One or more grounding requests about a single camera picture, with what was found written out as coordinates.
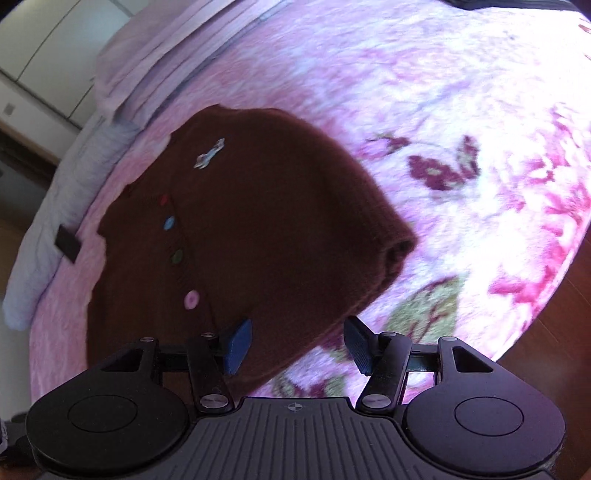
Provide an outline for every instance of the white applique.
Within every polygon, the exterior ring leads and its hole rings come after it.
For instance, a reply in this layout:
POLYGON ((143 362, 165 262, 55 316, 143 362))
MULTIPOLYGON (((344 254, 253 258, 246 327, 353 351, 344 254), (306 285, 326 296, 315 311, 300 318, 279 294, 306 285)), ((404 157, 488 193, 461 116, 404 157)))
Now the white applique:
POLYGON ((215 156, 217 152, 223 149, 225 138, 220 138, 216 145, 207 153, 199 155, 197 157, 197 163, 194 165, 193 168, 199 168, 200 170, 207 167, 209 162, 211 162, 212 158, 215 156))

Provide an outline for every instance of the brown cardigan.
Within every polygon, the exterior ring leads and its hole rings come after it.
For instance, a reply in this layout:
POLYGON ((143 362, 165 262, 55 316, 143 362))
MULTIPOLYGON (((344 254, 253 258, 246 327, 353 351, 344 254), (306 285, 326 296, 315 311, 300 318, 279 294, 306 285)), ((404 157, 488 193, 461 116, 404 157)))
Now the brown cardigan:
POLYGON ((375 300, 415 245, 336 142, 279 110, 221 106, 173 134, 99 233, 89 365, 143 336, 180 344, 248 317, 252 346, 228 379, 237 397, 375 300))

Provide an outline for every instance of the pink blanket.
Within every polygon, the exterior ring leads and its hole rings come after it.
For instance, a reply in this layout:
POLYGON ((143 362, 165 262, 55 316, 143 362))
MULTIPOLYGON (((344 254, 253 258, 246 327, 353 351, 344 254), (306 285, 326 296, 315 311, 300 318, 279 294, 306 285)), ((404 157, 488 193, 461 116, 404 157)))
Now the pink blanket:
MULTIPOLYGON (((277 107, 341 142, 419 236, 362 315, 416 342, 454 334, 493 359, 557 288, 591 214, 591 25, 575 12, 466 12, 437 0, 299 0, 203 70, 137 139, 86 215, 31 332, 34 399, 86 367, 97 225, 196 111, 277 107)), ((259 395, 359 395, 325 339, 259 395)), ((409 382, 410 395, 428 385, 409 382)))

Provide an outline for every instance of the blue button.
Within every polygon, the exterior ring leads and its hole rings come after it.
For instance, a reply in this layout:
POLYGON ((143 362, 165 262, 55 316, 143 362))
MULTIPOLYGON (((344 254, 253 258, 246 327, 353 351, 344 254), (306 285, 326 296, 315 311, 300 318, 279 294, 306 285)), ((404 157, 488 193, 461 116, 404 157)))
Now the blue button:
POLYGON ((174 217, 168 217, 164 222, 164 229, 170 230, 174 226, 174 217))

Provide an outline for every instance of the wooden floor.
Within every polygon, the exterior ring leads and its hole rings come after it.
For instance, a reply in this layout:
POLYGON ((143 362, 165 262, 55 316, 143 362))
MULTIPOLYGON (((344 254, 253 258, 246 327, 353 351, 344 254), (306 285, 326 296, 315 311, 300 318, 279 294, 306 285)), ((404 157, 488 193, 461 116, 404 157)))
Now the wooden floor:
POLYGON ((591 467, 590 232, 546 308, 499 361, 562 411, 567 440, 559 480, 579 480, 591 467))

